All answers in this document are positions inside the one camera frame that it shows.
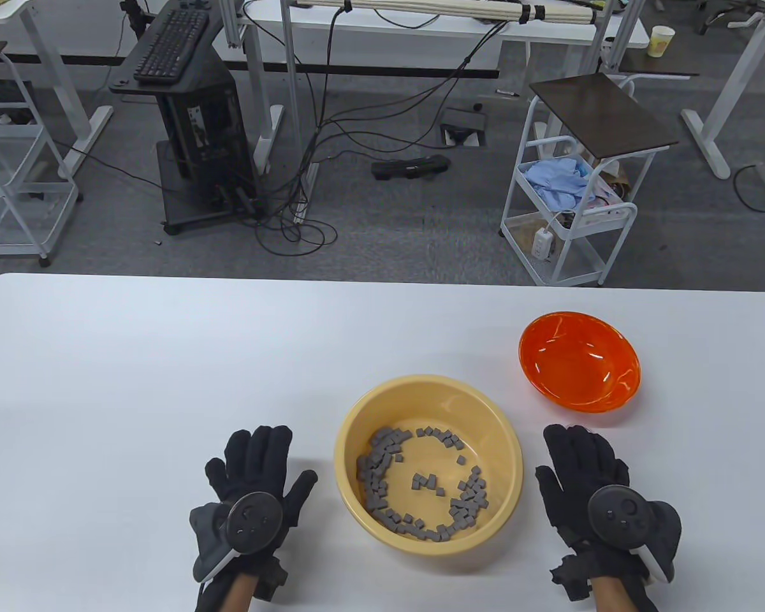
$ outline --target controller button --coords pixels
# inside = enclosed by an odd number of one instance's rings
[[[624,499],[621,503],[621,508],[627,514],[637,513],[637,504],[632,499]]]

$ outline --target white desk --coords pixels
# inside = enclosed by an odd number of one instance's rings
[[[580,417],[531,387],[518,339],[557,309],[630,339],[643,368],[632,404]],[[353,402],[414,372],[486,393],[525,455],[511,521],[446,564],[368,536],[333,478]],[[533,478],[543,426],[576,421],[609,437],[641,493],[680,511],[676,581],[650,588],[660,610],[765,610],[765,294],[4,275],[0,612],[192,609],[187,514],[212,498],[205,461],[264,422],[295,431],[290,474],[321,475],[280,549],[290,575],[275,603],[591,609],[550,582],[567,550]]]
[[[545,0],[545,4],[561,4],[563,0]],[[253,18],[261,26],[271,29],[274,33],[280,33],[281,31],[281,6],[278,0],[257,0],[247,8],[247,14]],[[406,13],[399,11],[381,11],[383,15],[401,24],[408,24],[408,26],[416,26],[417,24],[424,23],[430,16],[423,15],[421,13]],[[312,31],[328,31],[332,17],[334,15],[334,9],[329,6],[312,6],[311,8],[294,8],[291,9],[293,26],[295,27],[295,36],[298,33],[305,36],[305,33],[301,30]],[[609,28],[607,29],[607,36],[613,36],[618,31],[618,26],[621,22],[621,17],[615,15],[611,18]],[[248,24],[249,20],[244,18],[243,24]],[[482,24],[473,18],[467,17],[452,17],[451,15],[442,15],[433,24],[428,25],[421,29],[404,29],[395,25],[389,24],[368,9],[354,9],[353,11],[340,15],[337,20],[335,30],[365,33],[365,34],[388,34],[391,37],[397,36],[409,36],[423,38],[427,37],[430,40],[426,43],[426,46],[432,46],[441,44],[437,38],[481,38],[491,28],[488,24]],[[494,41],[491,41],[489,45],[499,45],[501,41],[524,41],[525,43],[551,43],[561,44],[577,47],[578,57],[572,60],[572,65],[576,68],[580,62],[580,50],[583,47],[588,47],[592,44],[592,38],[595,36],[594,25],[577,25],[577,24],[552,24],[544,21],[529,21],[526,24],[511,23],[495,37]],[[339,44],[337,35],[335,35],[335,46]],[[645,48],[648,45],[648,35],[646,33],[643,24],[640,21],[637,22],[635,30],[632,33],[629,41],[631,48]],[[395,53],[395,49],[387,49],[388,53]],[[450,62],[447,67],[455,68],[463,59],[463,55],[458,57],[450,57]],[[304,58],[304,61],[313,61],[313,59]],[[566,76],[572,76],[574,73],[566,73]]]
[[[717,147],[717,135],[725,126],[729,115],[745,90],[750,78],[755,73],[756,67],[762,61],[765,55],[765,16],[756,26],[756,32],[748,41],[748,46],[742,52],[737,65],[726,81],[723,90],[720,91],[720,97],[708,114],[705,122],[700,119],[697,111],[691,108],[684,108],[680,116],[688,126],[694,141],[703,153],[703,157],[708,161],[711,171],[718,179],[726,180],[731,175],[731,168],[725,157]]]
[[[73,128],[74,134],[76,134],[73,148],[78,151],[89,152],[99,138],[105,124],[111,119],[113,107],[109,105],[100,106],[88,119],[85,108],[82,108],[82,102],[77,96],[77,90],[68,75],[68,70],[62,63],[62,57],[59,56],[56,46],[47,43],[42,38],[42,34],[34,21],[35,14],[36,8],[33,0],[9,0],[9,2],[0,5],[0,24],[7,24],[19,16],[28,38],[31,39],[36,55],[40,58],[43,69],[48,73],[50,85],[59,98],[62,110],[65,111],[65,116]],[[71,175],[79,169],[80,164],[85,159],[85,155],[74,149],[65,155],[65,165]]]

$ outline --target black keyboard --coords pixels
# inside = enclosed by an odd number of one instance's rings
[[[136,66],[133,78],[165,85],[178,82],[208,21],[208,11],[172,9]]]

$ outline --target blue cloth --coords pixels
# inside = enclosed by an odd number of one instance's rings
[[[587,188],[587,176],[590,170],[579,167],[578,161],[571,157],[543,159],[536,161],[523,173],[539,196],[552,212],[575,210]],[[595,196],[590,194],[587,201]]]

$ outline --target yellow bowl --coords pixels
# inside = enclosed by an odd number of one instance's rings
[[[475,527],[459,531],[448,542],[421,541],[389,531],[365,510],[365,493],[356,475],[357,458],[370,452],[371,437],[384,426],[414,432],[411,440],[403,442],[403,462],[392,463],[386,473],[390,507],[402,515],[424,519],[427,528],[450,525],[450,499],[460,495],[456,485],[467,480],[470,469],[478,465],[487,481],[490,506],[479,511]],[[417,437],[417,428],[426,426],[450,429],[465,448],[448,449],[435,437]],[[456,463],[458,455],[467,459],[464,466]],[[504,413],[464,382],[434,375],[384,382],[354,404],[340,428],[334,471],[342,500],[368,533],[392,548],[429,556],[463,553],[492,538],[516,509],[523,481],[521,447]],[[431,490],[412,490],[415,472],[436,474],[446,497],[437,497]]]

